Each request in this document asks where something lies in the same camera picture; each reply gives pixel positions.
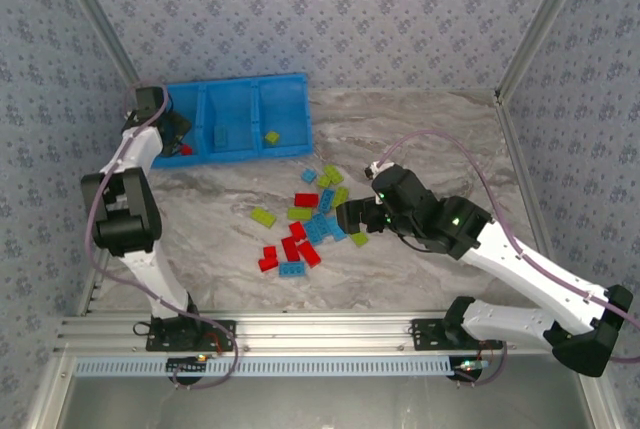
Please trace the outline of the aluminium frame post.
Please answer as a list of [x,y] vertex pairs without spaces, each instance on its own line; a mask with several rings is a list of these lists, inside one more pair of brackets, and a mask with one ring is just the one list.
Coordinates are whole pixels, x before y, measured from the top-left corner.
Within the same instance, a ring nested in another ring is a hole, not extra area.
[[542,0],[500,84],[495,89],[498,104],[505,105],[515,93],[566,1]]
[[137,82],[139,76],[134,64],[99,0],[77,0],[77,2],[123,80],[127,84]]

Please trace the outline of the aluminium front rail extrusion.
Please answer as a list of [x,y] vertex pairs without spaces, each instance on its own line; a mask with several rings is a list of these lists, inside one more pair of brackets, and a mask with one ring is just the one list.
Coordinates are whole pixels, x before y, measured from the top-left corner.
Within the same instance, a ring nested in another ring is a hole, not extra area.
[[[440,319],[438,311],[215,311],[234,320],[236,338],[250,355],[398,355],[414,350],[410,322]],[[103,311],[65,318],[54,339],[56,353],[138,355],[144,339],[133,333],[141,312]]]

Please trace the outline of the aluminium lower frame rail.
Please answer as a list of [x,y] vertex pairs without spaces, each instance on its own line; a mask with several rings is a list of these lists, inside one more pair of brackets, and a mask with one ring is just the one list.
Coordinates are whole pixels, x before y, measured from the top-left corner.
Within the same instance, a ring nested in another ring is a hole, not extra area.
[[74,377],[76,357],[54,355],[45,365],[23,429],[57,429]]
[[591,378],[578,376],[585,401],[595,429],[626,429],[614,393],[607,376]]

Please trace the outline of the aluminium side rail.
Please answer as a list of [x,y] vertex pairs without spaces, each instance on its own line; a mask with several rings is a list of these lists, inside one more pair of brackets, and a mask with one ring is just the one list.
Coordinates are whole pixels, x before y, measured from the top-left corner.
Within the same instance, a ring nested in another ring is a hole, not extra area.
[[[107,268],[110,255],[106,250],[100,249],[94,254],[94,261],[104,270]],[[84,317],[90,312],[91,304],[95,297],[100,294],[104,275],[97,271],[93,265],[89,265],[86,274],[87,278],[83,286],[82,293],[75,311],[75,316]]]
[[551,259],[553,256],[551,238],[546,228],[539,200],[535,193],[535,188],[529,174],[510,113],[503,102],[501,93],[498,90],[494,92],[494,100],[497,116],[514,166],[536,246],[542,255]]

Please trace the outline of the small controller board with light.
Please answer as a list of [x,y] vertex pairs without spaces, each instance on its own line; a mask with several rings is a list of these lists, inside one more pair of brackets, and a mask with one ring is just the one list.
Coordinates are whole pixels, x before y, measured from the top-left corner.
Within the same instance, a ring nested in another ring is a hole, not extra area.
[[483,359],[451,358],[452,378],[457,381],[475,383],[479,380],[489,362]]
[[207,370],[208,357],[206,355],[170,357],[165,363],[167,374],[199,374]]

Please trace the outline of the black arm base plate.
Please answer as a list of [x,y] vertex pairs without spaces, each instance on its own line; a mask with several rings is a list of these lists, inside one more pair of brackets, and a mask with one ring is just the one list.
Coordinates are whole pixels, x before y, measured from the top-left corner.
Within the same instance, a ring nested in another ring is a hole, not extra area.
[[448,323],[444,319],[413,319],[410,322],[409,334],[416,351],[473,351],[503,348],[501,341],[481,341],[465,332],[460,325]]
[[182,316],[159,319],[148,323],[146,347],[148,352],[231,352],[228,333],[236,334],[236,322],[219,321],[221,330],[209,323]]

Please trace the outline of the steel lower panel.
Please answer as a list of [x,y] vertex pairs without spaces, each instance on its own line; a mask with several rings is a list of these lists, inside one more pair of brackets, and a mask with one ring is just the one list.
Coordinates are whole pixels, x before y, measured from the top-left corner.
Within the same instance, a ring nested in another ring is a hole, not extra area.
[[73,377],[57,429],[595,429],[578,380],[511,370],[486,387],[436,377]]

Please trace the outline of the blue three-compartment plastic bin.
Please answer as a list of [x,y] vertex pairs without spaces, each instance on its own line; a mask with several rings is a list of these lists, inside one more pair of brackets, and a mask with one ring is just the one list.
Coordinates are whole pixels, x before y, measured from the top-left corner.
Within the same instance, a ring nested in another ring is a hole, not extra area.
[[[313,149],[308,79],[302,73],[176,83],[168,86],[173,111],[188,119],[191,130],[181,150],[172,157],[157,157],[154,169],[174,169],[256,159],[294,158]],[[215,126],[227,130],[227,145],[215,147]],[[280,134],[270,146],[264,137]]]

